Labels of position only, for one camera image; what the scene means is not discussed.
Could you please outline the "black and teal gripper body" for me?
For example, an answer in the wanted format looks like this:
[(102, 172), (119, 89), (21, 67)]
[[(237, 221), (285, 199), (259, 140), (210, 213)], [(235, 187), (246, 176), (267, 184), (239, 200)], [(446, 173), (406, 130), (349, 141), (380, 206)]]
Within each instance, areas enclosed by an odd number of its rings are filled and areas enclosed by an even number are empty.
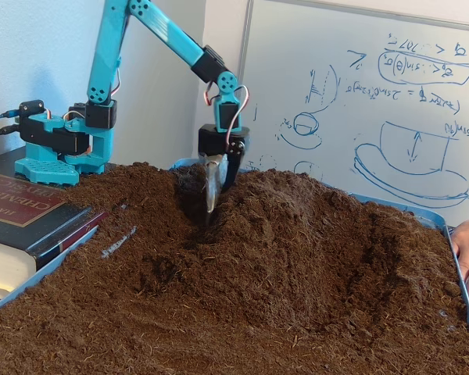
[(198, 152), (200, 155), (227, 154), (229, 161), (241, 162), (249, 148), (250, 130), (243, 127), (240, 131), (220, 133), (214, 124), (205, 124), (199, 129)]

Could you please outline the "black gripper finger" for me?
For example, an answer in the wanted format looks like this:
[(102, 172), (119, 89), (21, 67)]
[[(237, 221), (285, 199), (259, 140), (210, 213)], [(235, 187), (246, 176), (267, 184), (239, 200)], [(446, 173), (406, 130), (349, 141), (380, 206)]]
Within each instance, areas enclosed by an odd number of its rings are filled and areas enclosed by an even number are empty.
[(243, 152), (224, 154), (220, 163), (221, 191), (226, 192), (235, 182), (243, 158)]

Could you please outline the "silver blade gripper finger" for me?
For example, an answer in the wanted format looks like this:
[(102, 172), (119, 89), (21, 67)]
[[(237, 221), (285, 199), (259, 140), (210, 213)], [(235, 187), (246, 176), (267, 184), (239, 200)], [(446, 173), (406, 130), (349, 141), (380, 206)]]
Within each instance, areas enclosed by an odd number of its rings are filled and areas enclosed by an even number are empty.
[(206, 174), (206, 223), (216, 208), (227, 177), (227, 154), (200, 155)]

